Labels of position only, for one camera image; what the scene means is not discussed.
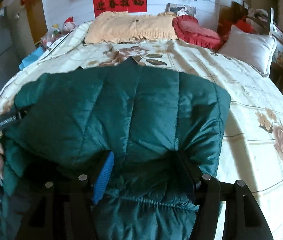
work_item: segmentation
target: framed photo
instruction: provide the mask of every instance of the framed photo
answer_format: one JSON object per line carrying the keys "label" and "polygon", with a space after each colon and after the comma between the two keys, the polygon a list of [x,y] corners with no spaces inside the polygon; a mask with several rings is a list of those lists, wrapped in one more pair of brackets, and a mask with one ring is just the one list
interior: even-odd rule
{"label": "framed photo", "polygon": [[196,7],[195,6],[169,3],[168,11],[175,13],[177,16],[191,15],[193,17],[196,17]]}

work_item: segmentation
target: plush doll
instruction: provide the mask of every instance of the plush doll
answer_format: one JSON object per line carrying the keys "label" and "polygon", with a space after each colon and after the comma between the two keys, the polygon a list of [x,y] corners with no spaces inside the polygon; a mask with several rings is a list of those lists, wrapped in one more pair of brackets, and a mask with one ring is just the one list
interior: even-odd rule
{"label": "plush doll", "polygon": [[76,26],[77,25],[74,23],[74,18],[69,17],[67,20],[65,20],[62,27],[63,34],[70,33],[70,31],[73,30]]}

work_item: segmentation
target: red hat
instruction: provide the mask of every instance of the red hat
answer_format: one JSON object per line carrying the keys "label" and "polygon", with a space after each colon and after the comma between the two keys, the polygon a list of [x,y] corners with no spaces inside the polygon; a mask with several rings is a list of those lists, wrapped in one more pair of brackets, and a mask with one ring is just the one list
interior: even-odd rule
{"label": "red hat", "polygon": [[74,18],[73,17],[69,17],[67,18],[67,20],[65,20],[64,23],[73,23],[74,22]]}

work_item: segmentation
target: teal jacket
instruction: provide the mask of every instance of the teal jacket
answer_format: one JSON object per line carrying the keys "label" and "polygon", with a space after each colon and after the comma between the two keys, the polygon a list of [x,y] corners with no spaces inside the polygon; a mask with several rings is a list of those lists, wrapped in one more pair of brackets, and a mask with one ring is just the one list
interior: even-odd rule
{"label": "teal jacket", "polygon": [[47,181],[54,170],[89,174],[104,150],[114,152],[115,165],[93,208],[100,239],[190,236],[198,207],[179,186],[173,152],[185,150],[202,172],[216,176],[230,106],[224,89],[129,58],[116,67],[44,74],[23,86],[15,104],[34,106],[3,138],[2,239],[29,208],[13,206],[21,185]]}

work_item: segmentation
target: white pillow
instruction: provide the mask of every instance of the white pillow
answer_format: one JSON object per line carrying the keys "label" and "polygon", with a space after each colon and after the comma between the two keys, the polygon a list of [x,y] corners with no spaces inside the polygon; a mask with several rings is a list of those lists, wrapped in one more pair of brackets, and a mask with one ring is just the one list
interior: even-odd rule
{"label": "white pillow", "polygon": [[269,77],[276,46],[276,39],[272,36],[244,33],[232,25],[228,41],[218,52],[239,59],[263,77]]}

